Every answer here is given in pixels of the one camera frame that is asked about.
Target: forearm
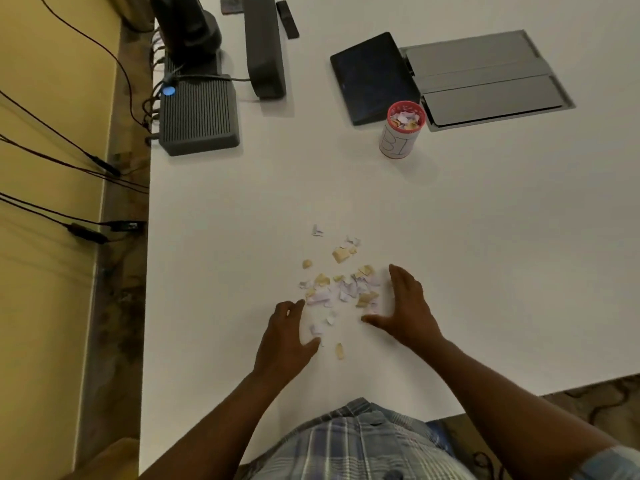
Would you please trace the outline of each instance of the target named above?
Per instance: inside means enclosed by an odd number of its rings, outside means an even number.
[[[585,460],[616,444],[450,342],[418,355],[447,383],[513,478],[566,480]]]
[[[249,374],[140,479],[233,478],[258,421],[280,390],[276,381]]]

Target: phone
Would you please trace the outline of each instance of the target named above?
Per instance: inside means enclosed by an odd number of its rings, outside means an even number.
[[[300,32],[298,31],[296,23],[293,21],[293,15],[289,9],[289,4],[283,0],[276,3],[276,8],[280,14],[284,31],[287,33],[287,38],[291,40],[293,38],[300,37]]]
[[[242,0],[220,0],[220,11],[222,12],[222,15],[244,13]]]

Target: person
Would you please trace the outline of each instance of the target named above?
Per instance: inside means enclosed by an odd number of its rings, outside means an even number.
[[[362,320],[411,349],[451,388],[488,446],[517,480],[640,479],[640,452],[528,393],[443,337],[422,286],[389,266],[393,315]],[[309,421],[238,469],[258,421],[316,354],[300,343],[304,300],[277,304],[236,389],[140,476],[165,479],[472,479],[425,423],[357,399]]]

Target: tablet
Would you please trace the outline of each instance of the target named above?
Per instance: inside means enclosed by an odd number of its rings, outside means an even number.
[[[332,55],[331,65],[354,125],[382,121],[391,104],[420,104],[420,91],[391,33]]]

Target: hand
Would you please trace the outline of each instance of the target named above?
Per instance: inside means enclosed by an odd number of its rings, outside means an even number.
[[[319,338],[306,345],[300,343],[300,317],[304,307],[303,299],[295,304],[284,301],[276,305],[255,357],[254,374],[284,387],[316,354]]]
[[[425,358],[445,343],[436,319],[424,300],[422,285],[405,269],[389,265],[396,307],[390,317],[364,315],[362,321],[386,331],[402,345]]]

